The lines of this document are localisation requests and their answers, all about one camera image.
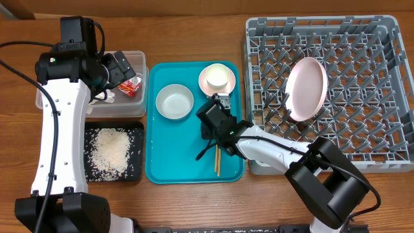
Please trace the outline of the grey bowl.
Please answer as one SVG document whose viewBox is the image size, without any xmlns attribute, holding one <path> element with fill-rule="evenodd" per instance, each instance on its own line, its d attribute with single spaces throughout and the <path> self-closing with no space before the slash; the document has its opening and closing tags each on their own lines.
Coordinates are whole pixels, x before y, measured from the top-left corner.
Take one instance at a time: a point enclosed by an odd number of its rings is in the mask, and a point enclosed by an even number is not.
<svg viewBox="0 0 414 233">
<path fill-rule="evenodd" d="M 194 97 L 192 92 L 181 84 L 163 87 L 156 97 L 156 108 L 165 118 L 180 120 L 192 110 Z"/>
</svg>

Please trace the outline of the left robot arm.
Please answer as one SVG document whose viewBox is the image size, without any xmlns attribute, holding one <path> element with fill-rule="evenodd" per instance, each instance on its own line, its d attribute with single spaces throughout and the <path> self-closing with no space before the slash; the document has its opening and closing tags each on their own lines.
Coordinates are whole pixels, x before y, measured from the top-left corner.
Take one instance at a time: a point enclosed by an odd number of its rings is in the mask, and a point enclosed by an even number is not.
<svg viewBox="0 0 414 233">
<path fill-rule="evenodd" d="M 46 52 L 35 72 L 41 150 L 31 195 L 16 200 L 16 217 L 31 232 L 138 232 L 135 219 L 111 213 L 106 198 L 88 193 L 83 159 L 89 102 L 136 74 L 124 53 Z"/>
</svg>

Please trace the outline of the red snack wrapper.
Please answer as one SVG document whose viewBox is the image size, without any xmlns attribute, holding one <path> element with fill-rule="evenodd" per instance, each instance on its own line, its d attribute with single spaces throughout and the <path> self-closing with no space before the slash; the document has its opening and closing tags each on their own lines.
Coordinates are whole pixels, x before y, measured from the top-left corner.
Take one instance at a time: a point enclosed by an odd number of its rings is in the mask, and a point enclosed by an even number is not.
<svg viewBox="0 0 414 233">
<path fill-rule="evenodd" d="M 123 92 L 127 96 L 134 97 L 136 96 L 136 92 L 141 88 L 141 86 L 142 86 L 142 79 L 138 76 L 135 76 L 121 83 L 118 86 L 118 88 L 121 92 Z"/>
</svg>

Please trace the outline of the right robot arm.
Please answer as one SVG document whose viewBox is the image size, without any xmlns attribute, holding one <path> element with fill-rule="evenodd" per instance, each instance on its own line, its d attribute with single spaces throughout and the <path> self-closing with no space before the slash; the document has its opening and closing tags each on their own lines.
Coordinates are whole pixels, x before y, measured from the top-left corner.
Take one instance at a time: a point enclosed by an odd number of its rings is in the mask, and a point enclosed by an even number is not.
<svg viewBox="0 0 414 233">
<path fill-rule="evenodd" d="M 314 216 L 311 232 L 342 232 L 359 215 L 355 208 L 375 190 L 330 140 L 294 142 L 233 116 L 200 120 L 230 156 L 263 162 L 285 175 Z"/>
</svg>

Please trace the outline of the white tissue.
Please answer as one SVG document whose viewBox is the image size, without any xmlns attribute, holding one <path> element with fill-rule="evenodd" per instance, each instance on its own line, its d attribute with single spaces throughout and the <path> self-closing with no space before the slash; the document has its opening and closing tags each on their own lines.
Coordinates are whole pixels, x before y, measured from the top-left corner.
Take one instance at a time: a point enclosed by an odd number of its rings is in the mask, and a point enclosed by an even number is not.
<svg viewBox="0 0 414 233">
<path fill-rule="evenodd" d="M 93 111 L 93 104 L 96 102 L 104 103 L 113 103 L 114 102 L 114 93 L 110 90 L 106 90 L 98 95 L 96 95 L 88 105 L 87 114 L 90 115 Z"/>
</svg>

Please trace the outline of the white cup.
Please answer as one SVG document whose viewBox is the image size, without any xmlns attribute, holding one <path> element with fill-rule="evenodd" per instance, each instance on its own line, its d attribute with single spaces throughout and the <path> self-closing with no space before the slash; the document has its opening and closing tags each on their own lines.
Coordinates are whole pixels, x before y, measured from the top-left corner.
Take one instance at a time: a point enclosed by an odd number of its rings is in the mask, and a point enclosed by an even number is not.
<svg viewBox="0 0 414 233">
<path fill-rule="evenodd" d="M 209 86 L 223 88 L 230 80 L 230 71 L 221 63 L 214 63 L 206 69 L 206 81 Z"/>
</svg>

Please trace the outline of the large pink plate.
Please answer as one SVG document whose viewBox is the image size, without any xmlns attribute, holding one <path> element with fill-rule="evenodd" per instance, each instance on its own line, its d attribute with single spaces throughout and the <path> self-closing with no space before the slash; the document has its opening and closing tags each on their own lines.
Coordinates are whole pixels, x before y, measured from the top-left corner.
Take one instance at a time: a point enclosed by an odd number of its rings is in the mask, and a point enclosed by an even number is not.
<svg viewBox="0 0 414 233">
<path fill-rule="evenodd" d="M 306 57 L 297 62 L 285 87 L 290 118 L 303 122 L 314 117 L 325 101 L 327 83 L 326 70 L 317 59 Z"/>
</svg>

